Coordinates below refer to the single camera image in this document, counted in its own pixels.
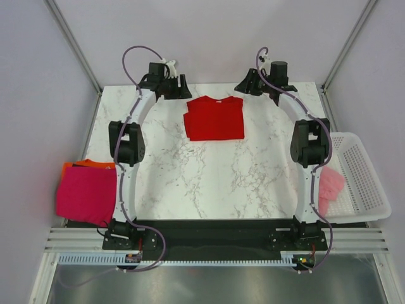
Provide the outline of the red t shirt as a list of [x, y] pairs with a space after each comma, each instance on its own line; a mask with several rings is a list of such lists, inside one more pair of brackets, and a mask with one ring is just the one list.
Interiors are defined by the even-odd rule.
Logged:
[[187, 102], [184, 114], [190, 141], [226, 141], [245, 138], [243, 102], [239, 97], [214, 99], [201, 96]]

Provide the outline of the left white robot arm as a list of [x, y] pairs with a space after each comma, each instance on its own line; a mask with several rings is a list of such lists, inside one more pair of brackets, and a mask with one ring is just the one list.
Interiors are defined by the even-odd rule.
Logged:
[[142, 124], [160, 97], [190, 99], [184, 74], [179, 74], [175, 60], [149, 64], [149, 71], [138, 86], [136, 99], [123, 120], [108, 125], [109, 150], [116, 167], [116, 205], [104, 233], [104, 250], [134, 250], [139, 242], [135, 208], [137, 172], [146, 153]]

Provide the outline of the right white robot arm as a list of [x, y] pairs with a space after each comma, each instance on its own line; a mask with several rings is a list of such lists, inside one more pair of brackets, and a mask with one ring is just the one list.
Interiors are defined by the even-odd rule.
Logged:
[[319, 207], [320, 175], [332, 157], [330, 123], [317, 118], [303, 103], [298, 90], [289, 84], [287, 62], [273, 61], [270, 73], [251, 68], [235, 90], [252, 96], [268, 94], [294, 123], [290, 142], [290, 157], [297, 165], [298, 195], [292, 226], [286, 235], [291, 245], [305, 249], [312, 241], [322, 240]]

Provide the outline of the orange folded t shirt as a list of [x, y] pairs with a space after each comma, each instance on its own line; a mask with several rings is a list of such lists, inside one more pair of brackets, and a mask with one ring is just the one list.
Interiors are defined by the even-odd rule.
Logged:
[[74, 163], [64, 163], [61, 178], [63, 178], [65, 171], [69, 167], [91, 167], [91, 168], [102, 168], [102, 169], [115, 169], [115, 164], [113, 162], [97, 162], [90, 159], [76, 161]]

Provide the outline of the pink t shirt in basket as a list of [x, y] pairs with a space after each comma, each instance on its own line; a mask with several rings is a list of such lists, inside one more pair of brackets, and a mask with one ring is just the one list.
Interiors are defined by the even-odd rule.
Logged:
[[332, 168], [324, 166], [319, 183], [318, 211], [325, 216], [330, 202], [336, 202], [339, 193], [343, 190], [346, 180], [343, 175]]

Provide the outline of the magenta folded t shirt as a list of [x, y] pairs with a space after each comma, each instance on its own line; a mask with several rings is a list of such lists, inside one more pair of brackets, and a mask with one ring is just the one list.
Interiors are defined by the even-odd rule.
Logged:
[[65, 168], [56, 191], [57, 216], [106, 227], [115, 204], [115, 168]]

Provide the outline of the white plastic basket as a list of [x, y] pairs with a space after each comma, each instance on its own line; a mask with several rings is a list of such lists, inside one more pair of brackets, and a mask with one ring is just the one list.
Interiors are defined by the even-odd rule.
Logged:
[[333, 132], [331, 138], [332, 159], [326, 167], [342, 175], [345, 186], [329, 203], [325, 218], [347, 224], [390, 217], [390, 203], [360, 138], [350, 132]]

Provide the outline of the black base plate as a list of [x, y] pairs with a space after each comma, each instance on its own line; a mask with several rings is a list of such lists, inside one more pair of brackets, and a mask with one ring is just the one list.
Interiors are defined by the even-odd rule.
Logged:
[[141, 250], [151, 260], [157, 258], [278, 258], [282, 251], [324, 251], [322, 240], [294, 244], [286, 232], [292, 219], [269, 220], [138, 220]]

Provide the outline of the aluminium rail frame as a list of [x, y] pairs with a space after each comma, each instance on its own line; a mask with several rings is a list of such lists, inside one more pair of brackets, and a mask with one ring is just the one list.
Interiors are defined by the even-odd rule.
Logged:
[[[99, 252], [103, 237], [93, 228], [52, 228], [46, 250]], [[331, 252], [386, 254], [389, 247], [378, 228], [334, 228]]]

